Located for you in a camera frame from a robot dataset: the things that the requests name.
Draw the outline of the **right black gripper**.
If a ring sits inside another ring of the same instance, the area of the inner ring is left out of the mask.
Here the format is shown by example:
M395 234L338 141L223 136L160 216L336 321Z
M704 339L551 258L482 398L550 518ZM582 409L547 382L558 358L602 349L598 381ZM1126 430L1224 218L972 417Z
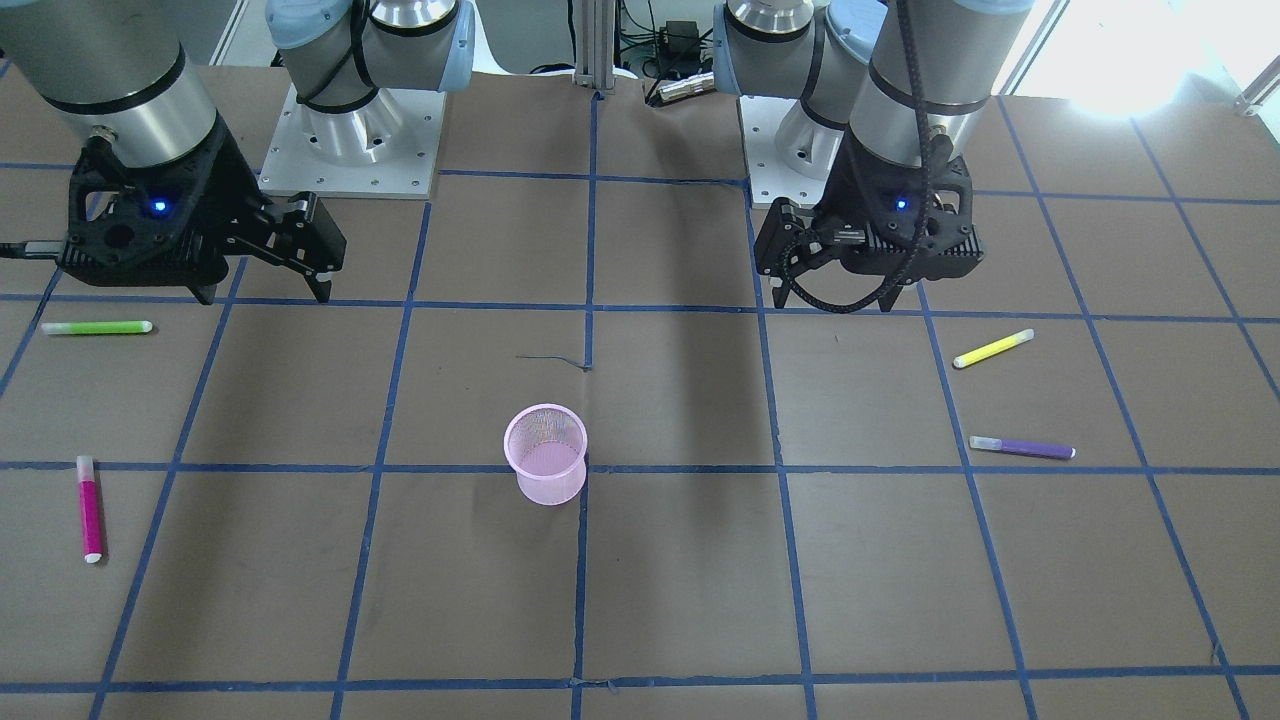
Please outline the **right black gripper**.
M209 305L229 254L257 254L303 277L329 304L346 237L316 193L271 201L227 128L186 155L129 168L116 145L95 136L70 177L67 238L55 256L95 287L180 287Z

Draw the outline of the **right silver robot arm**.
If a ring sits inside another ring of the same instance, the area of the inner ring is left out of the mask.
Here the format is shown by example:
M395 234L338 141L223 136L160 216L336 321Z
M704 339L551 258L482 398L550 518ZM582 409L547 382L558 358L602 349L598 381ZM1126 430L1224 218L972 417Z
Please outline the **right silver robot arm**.
M330 168L416 158L396 92L474 72L471 1L270 1L307 154ZM3 50L81 140L61 240L3 245L93 287L183 287L210 304L232 256L301 275L320 304L346 237L314 187L274 201L151 1L5 1Z

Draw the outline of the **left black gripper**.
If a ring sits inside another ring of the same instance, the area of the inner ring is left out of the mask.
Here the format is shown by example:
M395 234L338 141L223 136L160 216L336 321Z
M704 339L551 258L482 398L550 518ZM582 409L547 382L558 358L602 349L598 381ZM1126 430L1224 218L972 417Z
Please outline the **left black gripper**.
M881 311L890 311L908 284L963 278L984 260L986 247L972 219L973 187L965 160L954 152L947 135L933 136L928 147L931 183L924 186L920 168L878 158L847 129L817 209L792 200L772 202L756 233L754 264L758 275L768 277L773 309L786 309L792 296L809 307L835 307L799 282L835 258L850 273L893 275L915 241L920 208L925 209L922 250L897 286L878 299ZM845 227L865 232L867 238L833 256L815 232L829 234Z

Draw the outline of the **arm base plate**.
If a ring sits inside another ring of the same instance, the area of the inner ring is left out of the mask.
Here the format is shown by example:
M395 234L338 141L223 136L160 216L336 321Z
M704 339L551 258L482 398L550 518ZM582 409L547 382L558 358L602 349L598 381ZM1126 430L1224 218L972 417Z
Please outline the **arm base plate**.
M812 119L799 100L741 96L739 110L751 206L765 210L778 197L815 205L844 132Z
M431 196L447 94L383 88L364 108L320 113L289 91L268 145L259 187L285 197Z

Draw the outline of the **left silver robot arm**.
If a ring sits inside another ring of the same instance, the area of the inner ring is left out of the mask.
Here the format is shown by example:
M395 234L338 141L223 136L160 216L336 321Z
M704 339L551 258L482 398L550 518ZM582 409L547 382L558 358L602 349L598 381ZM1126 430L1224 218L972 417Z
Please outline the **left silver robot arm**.
M1029 1L723 1L723 94L790 97L838 142L815 204L771 202L753 246L773 306L892 310L922 281L968 275L986 250L964 146Z

